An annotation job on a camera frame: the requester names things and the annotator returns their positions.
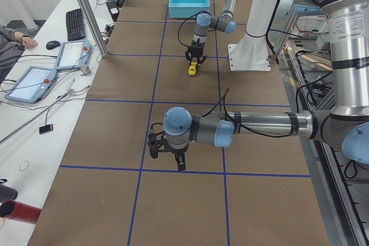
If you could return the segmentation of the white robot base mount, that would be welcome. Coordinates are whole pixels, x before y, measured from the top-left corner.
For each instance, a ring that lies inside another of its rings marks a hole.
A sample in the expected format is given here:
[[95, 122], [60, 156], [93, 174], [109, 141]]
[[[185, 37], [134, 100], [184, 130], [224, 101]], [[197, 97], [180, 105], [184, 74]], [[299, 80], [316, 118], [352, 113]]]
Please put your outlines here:
[[274, 5], [275, 0], [253, 0], [244, 37], [228, 46], [232, 71], [271, 71], [266, 33]]

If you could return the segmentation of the person's hand on desk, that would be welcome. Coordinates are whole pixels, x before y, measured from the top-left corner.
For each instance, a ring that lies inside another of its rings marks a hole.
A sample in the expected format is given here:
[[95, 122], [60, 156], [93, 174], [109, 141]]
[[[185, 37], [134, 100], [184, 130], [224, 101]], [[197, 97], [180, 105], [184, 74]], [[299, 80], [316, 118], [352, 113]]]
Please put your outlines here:
[[25, 46], [25, 48], [27, 49], [32, 49], [37, 47], [38, 43], [36, 40], [34, 40], [31, 37], [22, 37], [22, 44]]

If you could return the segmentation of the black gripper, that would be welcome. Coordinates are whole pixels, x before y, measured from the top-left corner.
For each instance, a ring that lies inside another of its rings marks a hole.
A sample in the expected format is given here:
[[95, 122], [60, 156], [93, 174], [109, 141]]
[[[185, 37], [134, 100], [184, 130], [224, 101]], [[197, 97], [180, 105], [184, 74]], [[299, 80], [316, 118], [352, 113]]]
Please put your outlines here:
[[[185, 152], [187, 152], [189, 148], [189, 143], [184, 142], [180, 144], [174, 144], [167, 139], [163, 140], [163, 149], [161, 149], [164, 153], [172, 153], [175, 155], [175, 160], [177, 163], [178, 171], [186, 170], [186, 161], [185, 161]], [[156, 147], [150, 148], [150, 156], [153, 159], [157, 159], [159, 156], [159, 150]]]
[[206, 55], [204, 55], [204, 46], [204, 44], [192, 44], [188, 46], [185, 56], [189, 67], [191, 66], [192, 60], [195, 58], [198, 62], [198, 69], [201, 68], [203, 62], [206, 60]]

